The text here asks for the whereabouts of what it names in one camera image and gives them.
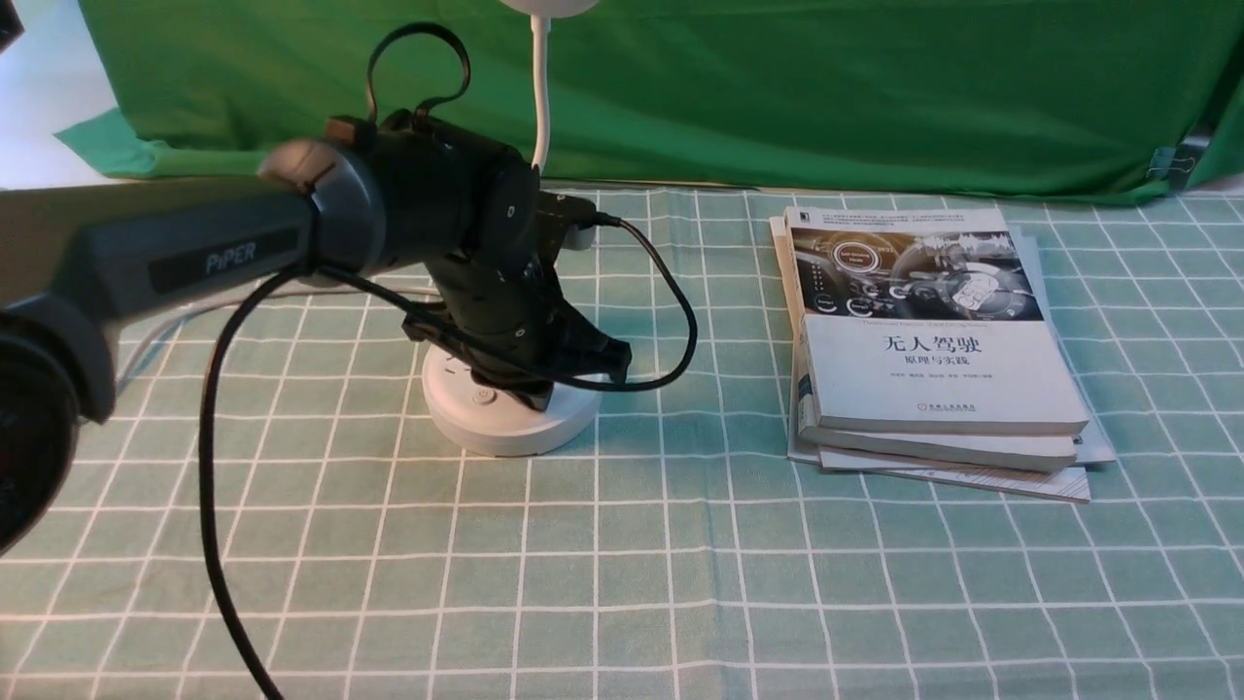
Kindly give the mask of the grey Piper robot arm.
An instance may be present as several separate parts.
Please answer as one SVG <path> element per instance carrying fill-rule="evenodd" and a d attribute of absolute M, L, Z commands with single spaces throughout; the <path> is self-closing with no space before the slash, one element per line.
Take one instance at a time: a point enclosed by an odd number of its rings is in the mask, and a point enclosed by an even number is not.
<path fill-rule="evenodd" d="M 81 421 L 113 415 L 119 332 L 165 310 L 291 274 L 333 285 L 422 264 L 438 301 L 407 336 L 532 409 L 554 380 L 623 384 L 629 346 L 564 298 L 569 219 L 519 150 L 401 109 L 333 117 L 258 177 L 2 194 L 2 548 L 44 517 Z"/>

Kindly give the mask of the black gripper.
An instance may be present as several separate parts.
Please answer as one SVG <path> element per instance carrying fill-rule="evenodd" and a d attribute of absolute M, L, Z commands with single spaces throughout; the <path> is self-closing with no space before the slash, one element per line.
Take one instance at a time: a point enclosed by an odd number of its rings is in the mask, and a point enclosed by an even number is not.
<path fill-rule="evenodd" d="M 417 117 L 409 109 L 396 111 L 379 126 L 383 137 L 412 137 L 419 145 L 435 145 L 448 155 L 454 165 L 462 168 L 466 177 L 466 242 L 462 242 L 447 256 L 432 259 L 428 270 L 435 270 L 440 264 L 463 264 L 484 274 L 485 279 L 520 279 L 524 274 L 524 242 L 535 218 L 535 199 L 541 191 L 540 173 L 524 159 L 513 145 L 495 140 L 465 128 L 452 126 L 435 117 Z M 447 301 L 442 297 L 438 315 L 447 325 L 452 325 L 463 338 L 430 328 L 430 325 L 408 318 L 406 332 L 415 339 L 450 339 L 471 349 L 466 338 L 475 338 L 489 344 L 484 338 L 463 332 L 454 322 Z M 573 358 L 561 356 L 551 363 L 537 363 L 506 353 L 498 344 L 489 344 L 489 353 L 479 349 L 475 353 L 493 356 L 504 364 L 518 368 L 529 375 L 555 380 L 559 377 L 605 377 L 612 385 L 622 385 L 627 380 L 632 361 L 632 349 L 626 341 L 605 334 L 605 344 L 582 347 Z"/>

